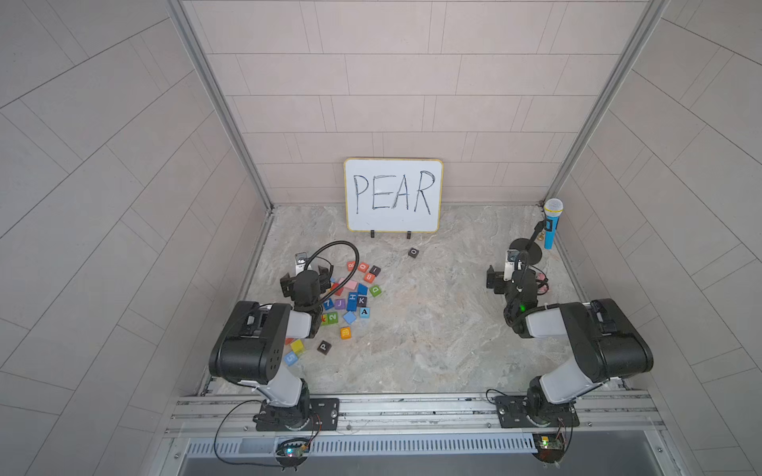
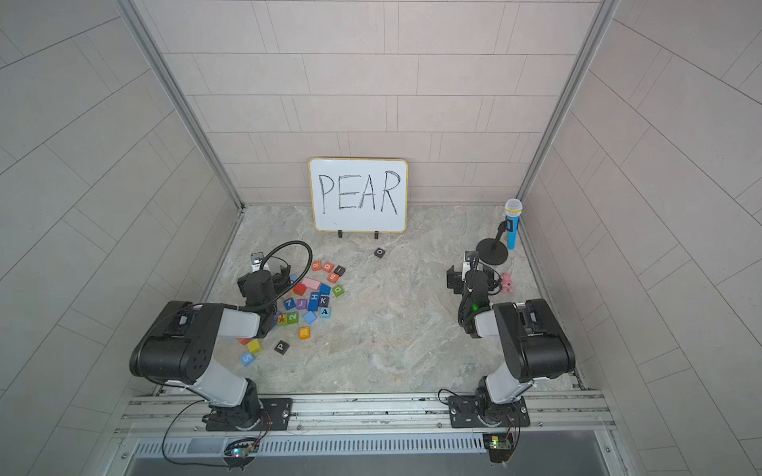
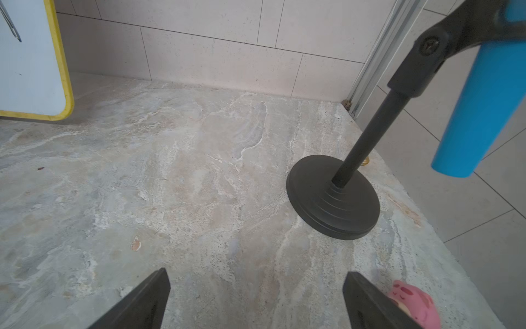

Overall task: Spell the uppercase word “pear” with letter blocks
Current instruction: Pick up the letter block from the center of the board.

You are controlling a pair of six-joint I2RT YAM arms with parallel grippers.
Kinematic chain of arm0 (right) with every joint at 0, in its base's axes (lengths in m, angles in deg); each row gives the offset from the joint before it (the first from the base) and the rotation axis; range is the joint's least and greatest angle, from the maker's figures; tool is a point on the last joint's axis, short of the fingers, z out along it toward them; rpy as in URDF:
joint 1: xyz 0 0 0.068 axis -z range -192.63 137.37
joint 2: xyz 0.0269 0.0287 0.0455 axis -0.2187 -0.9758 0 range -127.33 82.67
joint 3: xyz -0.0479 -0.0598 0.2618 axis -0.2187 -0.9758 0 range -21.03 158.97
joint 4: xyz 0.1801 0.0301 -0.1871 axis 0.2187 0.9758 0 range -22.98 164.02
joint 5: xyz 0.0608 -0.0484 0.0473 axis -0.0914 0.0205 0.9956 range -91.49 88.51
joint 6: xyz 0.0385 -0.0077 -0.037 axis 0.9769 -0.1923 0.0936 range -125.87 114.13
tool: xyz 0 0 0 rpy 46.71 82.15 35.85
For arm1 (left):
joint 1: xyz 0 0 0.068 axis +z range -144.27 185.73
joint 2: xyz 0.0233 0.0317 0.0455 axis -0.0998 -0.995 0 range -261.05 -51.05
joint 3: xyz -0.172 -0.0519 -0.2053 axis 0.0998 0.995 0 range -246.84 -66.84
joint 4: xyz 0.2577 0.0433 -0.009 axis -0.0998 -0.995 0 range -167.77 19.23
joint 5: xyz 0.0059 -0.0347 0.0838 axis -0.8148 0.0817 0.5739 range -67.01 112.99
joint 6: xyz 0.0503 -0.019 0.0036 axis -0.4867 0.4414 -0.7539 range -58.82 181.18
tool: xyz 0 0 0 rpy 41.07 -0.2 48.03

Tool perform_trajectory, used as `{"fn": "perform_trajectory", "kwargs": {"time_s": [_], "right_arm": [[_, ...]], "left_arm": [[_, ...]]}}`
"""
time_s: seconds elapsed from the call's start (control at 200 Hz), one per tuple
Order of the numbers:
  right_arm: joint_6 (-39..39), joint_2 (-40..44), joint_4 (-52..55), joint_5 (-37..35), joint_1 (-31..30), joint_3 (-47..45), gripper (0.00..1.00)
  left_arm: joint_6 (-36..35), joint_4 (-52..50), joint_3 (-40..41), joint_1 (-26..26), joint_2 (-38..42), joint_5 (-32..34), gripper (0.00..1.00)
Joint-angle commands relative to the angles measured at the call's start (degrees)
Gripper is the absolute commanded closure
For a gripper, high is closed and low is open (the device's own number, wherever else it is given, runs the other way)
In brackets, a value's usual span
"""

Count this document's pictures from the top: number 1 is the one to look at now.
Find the yellow E block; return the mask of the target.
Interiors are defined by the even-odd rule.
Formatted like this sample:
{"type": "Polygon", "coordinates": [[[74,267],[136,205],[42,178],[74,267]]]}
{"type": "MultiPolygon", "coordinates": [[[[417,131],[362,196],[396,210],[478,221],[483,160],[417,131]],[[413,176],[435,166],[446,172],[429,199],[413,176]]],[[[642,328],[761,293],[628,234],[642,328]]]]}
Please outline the yellow E block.
{"type": "Polygon", "coordinates": [[[294,340],[291,343],[291,348],[292,351],[298,356],[302,355],[306,351],[304,343],[300,339],[294,340]]]}

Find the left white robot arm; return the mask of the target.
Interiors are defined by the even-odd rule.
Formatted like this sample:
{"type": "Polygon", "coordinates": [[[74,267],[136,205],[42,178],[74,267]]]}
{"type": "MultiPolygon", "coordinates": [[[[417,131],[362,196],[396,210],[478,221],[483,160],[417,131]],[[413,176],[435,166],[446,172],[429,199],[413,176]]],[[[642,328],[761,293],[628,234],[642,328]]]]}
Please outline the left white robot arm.
{"type": "Polygon", "coordinates": [[[258,430],[302,430],[321,422],[309,386],[286,363],[288,339],[313,338],[321,327],[321,295],[331,287],[331,268],[305,269],[281,279],[291,303],[239,301],[212,347],[210,375],[258,392],[264,401],[258,430]]]}

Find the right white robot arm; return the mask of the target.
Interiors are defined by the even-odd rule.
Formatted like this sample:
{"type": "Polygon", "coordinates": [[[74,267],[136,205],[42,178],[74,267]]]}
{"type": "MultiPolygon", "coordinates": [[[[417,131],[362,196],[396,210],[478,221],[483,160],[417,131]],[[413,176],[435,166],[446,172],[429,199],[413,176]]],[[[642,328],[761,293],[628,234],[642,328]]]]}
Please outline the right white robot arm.
{"type": "Polygon", "coordinates": [[[538,305],[538,280],[527,268],[507,279],[492,267],[486,287],[506,299],[504,319],[524,339],[567,337],[571,357],[555,370],[532,379],[524,397],[497,393],[502,428],[575,428],[575,401],[608,381],[648,373],[653,353],[613,299],[538,305]]]}

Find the dark brown P block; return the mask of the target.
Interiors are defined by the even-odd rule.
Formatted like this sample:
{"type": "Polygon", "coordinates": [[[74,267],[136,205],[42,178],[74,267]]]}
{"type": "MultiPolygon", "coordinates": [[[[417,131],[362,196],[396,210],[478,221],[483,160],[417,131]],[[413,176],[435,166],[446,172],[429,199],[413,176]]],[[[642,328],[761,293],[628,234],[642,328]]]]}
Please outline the dark brown P block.
{"type": "Polygon", "coordinates": [[[328,355],[329,351],[331,351],[331,347],[333,347],[331,343],[323,340],[317,347],[317,351],[323,355],[328,355]]]}

